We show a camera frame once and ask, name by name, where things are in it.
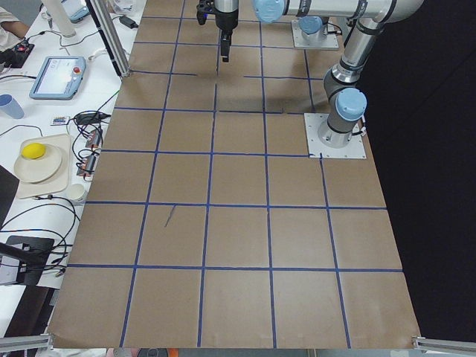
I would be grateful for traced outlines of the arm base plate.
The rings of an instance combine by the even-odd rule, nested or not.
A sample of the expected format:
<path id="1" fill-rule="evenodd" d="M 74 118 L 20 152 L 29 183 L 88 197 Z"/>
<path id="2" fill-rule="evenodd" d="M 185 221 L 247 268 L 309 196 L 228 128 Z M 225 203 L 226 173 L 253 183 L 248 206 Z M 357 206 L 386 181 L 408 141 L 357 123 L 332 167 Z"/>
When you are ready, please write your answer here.
<path id="1" fill-rule="evenodd" d="M 337 51 L 339 49 L 338 37 L 334 31 L 333 23 L 324 25 L 318 32 L 307 34 L 304 32 L 298 20 L 293 20 L 292 35 L 294 47 L 297 49 L 316 49 L 320 51 Z"/>
<path id="2" fill-rule="evenodd" d="M 327 113 L 305 113 L 305 129 L 310 158 L 366 159 L 358 124 L 351 132 L 337 133 L 327 123 Z"/>

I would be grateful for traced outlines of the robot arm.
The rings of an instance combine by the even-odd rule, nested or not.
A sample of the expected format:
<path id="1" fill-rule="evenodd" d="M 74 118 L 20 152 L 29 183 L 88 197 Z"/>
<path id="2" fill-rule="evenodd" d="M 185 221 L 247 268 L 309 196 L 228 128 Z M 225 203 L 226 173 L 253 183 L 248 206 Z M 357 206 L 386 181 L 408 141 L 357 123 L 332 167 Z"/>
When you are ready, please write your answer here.
<path id="1" fill-rule="evenodd" d="M 283 16 L 345 17 L 356 21 L 338 63 L 328 70 L 324 89 L 331 108 L 326 123 L 318 129 L 319 140 L 328 147 L 342 148 L 364 115 L 367 100 L 356 83 L 371 49 L 387 23 L 413 15 L 422 1 L 253 1 L 256 17 L 265 23 Z"/>
<path id="2" fill-rule="evenodd" d="M 298 26 L 305 42 L 312 43 L 324 40 L 325 24 L 320 16 L 305 16 L 298 19 Z"/>

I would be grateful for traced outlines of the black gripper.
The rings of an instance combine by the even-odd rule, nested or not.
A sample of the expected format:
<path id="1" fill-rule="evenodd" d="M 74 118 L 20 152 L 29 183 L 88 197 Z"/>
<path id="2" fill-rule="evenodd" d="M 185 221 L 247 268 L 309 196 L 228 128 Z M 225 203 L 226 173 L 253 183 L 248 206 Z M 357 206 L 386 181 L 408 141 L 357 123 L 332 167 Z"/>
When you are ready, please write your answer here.
<path id="1" fill-rule="evenodd" d="M 222 31 L 220 35 L 220 56 L 227 62 L 230 56 L 231 35 L 238 25 L 238 0 L 216 0 L 215 20 Z"/>

